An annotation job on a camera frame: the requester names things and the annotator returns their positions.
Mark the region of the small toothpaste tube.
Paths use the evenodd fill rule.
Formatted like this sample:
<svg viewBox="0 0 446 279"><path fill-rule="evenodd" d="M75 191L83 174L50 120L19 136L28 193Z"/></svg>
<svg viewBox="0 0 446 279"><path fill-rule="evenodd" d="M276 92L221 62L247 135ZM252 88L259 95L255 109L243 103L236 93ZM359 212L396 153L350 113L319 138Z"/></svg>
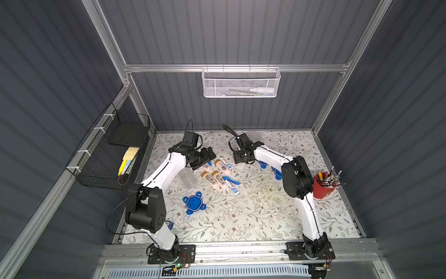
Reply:
<svg viewBox="0 0 446 279"><path fill-rule="evenodd" d="M226 166L228 169L232 170L233 167L232 167L232 165L231 165L227 160L225 160L223 157L221 157L220 160L225 164L225 166Z"/></svg>

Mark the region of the blue-lid clear jar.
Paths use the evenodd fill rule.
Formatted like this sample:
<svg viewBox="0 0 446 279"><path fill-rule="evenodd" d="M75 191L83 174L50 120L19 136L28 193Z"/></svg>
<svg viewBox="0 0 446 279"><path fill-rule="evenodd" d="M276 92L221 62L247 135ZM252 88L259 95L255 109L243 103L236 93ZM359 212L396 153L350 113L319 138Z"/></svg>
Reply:
<svg viewBox="0 0 446 279"><path fill-rule="evenodd" d="M185 168L180 173L180 180L182 181L184 187L186 189L193 189L198 186L199 181L197 180L195 174L193 173L192 169Z"/></svg>

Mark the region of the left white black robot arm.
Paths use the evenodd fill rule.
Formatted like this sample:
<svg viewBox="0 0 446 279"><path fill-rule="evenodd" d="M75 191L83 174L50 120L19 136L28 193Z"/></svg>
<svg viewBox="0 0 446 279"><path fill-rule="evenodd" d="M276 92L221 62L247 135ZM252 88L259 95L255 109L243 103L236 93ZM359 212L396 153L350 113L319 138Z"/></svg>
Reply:
<svg viewBox="0 0 446 279"><path fill-rule="evenodd" d="M196 150L177 144L168 150L166 159L154 173L130 190L125 202L125 222L139 233L146 233L160 256L174 260L180 254L178 237L165 223L164 191L184 168L196 170L215 158L211 147Z"/></svg>

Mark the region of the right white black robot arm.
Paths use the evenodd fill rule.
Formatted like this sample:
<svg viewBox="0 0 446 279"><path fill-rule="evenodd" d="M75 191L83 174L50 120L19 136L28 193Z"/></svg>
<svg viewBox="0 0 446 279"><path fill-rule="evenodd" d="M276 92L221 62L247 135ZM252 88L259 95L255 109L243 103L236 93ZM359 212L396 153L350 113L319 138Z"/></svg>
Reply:
<svg viewBox="0 0 446 279"><path fill-rule="evenodd" d="M233 158L238 163L266 163L282 174L283 189L296 202L303 225L304 253L309 259L331 257L331 243L322 228L314 203L314 179L302 156L291 157L276 152L264 143L250 140L247 134L235 134L238 149Z"/></svg>

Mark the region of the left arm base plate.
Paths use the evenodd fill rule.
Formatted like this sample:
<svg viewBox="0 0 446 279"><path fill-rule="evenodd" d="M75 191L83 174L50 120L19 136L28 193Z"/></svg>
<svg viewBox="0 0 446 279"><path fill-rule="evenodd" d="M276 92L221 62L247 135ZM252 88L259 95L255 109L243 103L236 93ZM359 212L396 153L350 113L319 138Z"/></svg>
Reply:
<svg viewBox="0 0 446 279"><path fill-rule="evenodd" d="M196 245L174 245L169 251L152 244L146 249L149 265L192 264L195 262Z"/></svg>

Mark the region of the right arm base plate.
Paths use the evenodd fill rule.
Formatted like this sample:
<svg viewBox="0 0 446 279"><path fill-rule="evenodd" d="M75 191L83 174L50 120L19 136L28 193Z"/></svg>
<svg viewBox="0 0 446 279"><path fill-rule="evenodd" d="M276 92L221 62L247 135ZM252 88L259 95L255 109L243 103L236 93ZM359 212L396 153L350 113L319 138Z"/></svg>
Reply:
<svg viewBox="0 0 446 279"><path fill-rule="evenodd" d="M310 244L304 241L287 242L284 253L290 260L334 260L336 255L330 242Z"/></svg>

